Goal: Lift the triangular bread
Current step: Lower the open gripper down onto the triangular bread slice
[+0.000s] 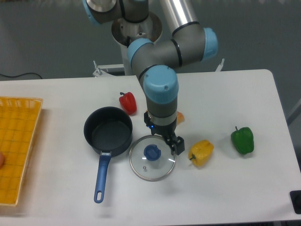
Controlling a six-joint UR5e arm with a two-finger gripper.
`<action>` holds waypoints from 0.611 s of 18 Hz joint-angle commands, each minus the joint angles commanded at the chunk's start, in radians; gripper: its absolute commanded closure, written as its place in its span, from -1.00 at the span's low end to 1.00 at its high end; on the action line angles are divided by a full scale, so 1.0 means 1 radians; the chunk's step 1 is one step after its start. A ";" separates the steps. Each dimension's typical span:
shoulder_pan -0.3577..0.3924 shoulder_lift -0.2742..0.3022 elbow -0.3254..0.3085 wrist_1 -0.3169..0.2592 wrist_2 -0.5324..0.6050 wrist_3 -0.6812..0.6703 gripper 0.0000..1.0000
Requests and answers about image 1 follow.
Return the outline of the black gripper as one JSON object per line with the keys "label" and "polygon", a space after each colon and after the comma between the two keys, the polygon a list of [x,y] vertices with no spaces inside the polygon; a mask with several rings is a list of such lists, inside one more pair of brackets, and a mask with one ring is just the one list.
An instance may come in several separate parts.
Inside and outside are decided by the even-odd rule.
{"label": "black gripper", "polygon": [[156,117],[146,111],[144,113],[144,122],[151,130],[151,134],[161,135],[165,143],[174,151],[176,155],[180,155],[185,151],[184,139],[180,136],[175,138],[175,129],[177,122],[177,112],[168,117]]}

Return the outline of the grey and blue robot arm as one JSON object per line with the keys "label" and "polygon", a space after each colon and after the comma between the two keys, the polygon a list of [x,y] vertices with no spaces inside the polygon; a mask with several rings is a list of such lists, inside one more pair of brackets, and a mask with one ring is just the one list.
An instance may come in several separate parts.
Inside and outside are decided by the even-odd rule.
{"label": "grey and blue robot arm", "polygon": [[170,40],[162,42],[161,21],[150,12],[148,1],[83,1],[92,23],[112,23],[111,33],[124,49],[125,73],[137,77],[146,97],[146,126],[162,136],[172,154],[180,155],[185,145],[175,134],[179,90],[175,69],[214,57],[218,40],[211,28],[200,25],[189,0],[160,4],[172,33]]}

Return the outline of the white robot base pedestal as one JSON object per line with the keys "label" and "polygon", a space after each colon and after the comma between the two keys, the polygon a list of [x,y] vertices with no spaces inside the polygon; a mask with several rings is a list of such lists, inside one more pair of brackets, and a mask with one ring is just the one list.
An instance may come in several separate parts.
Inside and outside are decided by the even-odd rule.
{"label": "white robot base pedestal", "polygon": [[140,23],[130,23],[124,18],[113,21],[111,26],[113,38],[120,46],[125,75],[134,75],[127,58],[127,48],[132,41],[147,38],[157,42],[162,34],[162,23],[158,16],[150,12],[146,20]]}

